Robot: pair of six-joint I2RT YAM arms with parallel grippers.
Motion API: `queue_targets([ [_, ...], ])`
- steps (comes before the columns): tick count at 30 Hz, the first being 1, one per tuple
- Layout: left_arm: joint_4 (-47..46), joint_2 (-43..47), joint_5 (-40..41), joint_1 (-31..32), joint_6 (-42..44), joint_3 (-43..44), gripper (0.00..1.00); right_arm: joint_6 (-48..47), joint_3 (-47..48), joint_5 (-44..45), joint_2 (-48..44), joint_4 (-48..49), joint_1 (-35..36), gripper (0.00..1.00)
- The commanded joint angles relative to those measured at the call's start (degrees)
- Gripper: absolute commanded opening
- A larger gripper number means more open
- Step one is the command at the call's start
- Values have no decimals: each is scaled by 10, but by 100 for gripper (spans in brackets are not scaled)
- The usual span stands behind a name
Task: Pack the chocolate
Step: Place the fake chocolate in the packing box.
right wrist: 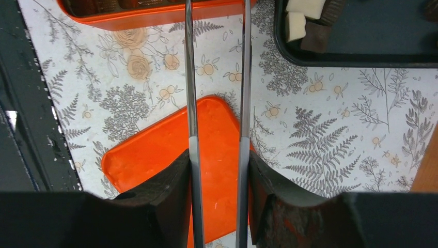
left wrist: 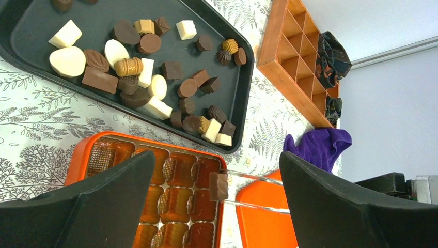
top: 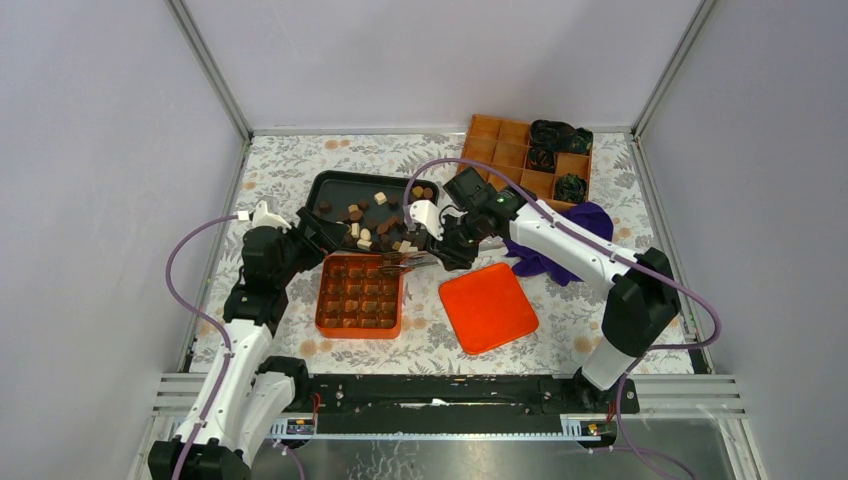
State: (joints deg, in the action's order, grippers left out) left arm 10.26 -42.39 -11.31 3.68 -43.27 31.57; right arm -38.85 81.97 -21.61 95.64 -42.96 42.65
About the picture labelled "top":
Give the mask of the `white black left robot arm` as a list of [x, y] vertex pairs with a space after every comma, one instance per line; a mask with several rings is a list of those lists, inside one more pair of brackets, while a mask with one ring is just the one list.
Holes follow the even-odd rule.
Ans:
[[222, 320], [198, 310], [177, 292], [175, 259], [168, 258], [166, 285], [174, 299], [208, 322], [220, 336], [206, 379], [169, 440], [152, 444], [147, 465], [154, 479], [248, 479], [251, 466], [277, 417], [309, 401], [308, 370], [302, 360], [270, 356], [288, 306], [292, 279], [319, 266], [338, 250], [348, 229], [301, 208], [291, 225], [261, 201], [250, 211], [223, 217], [248, 224], [238, 280]]

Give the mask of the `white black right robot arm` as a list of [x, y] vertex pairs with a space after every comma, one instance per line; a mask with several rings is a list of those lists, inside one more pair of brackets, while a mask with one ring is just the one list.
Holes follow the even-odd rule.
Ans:
[[431, 201], [409, 201], [409, 224], [428, 233], [427, 252], [445, 270], [470, 268], [489, 237], [526, 247], [576, 275], [606, 298], [602, 339], [573, 377], [573, 396], [583, 410], [610, 404], [621, 376], [643, 357], [680, 313], [667, 256], [638, 253], [590, 232], [555, 212], [520, 186], [496, 190], [468, 167], [444, 186], [458, 208], [444, 215]]

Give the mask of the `metal tongs white handle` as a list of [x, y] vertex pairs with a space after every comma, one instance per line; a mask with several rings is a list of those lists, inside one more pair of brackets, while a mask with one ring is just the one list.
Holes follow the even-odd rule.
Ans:
[[[487, 246], [478, 252], [477, 257], [472, 260], [472, 263], [483, 259], [503, 257], [506, 253], [507, 248], [504, 245], [496, 244]], [[411, 270], [429, 266], [439, 266], [447, 271], [453, 271], [454, 269], [468, 270], [468, 267], [445, 268], [442, 261], [435, 255], [421, 251], [410, 254], [399, 252], [384, 254], [381, 256], [378, 271], [382, 276], [399, 277]]]

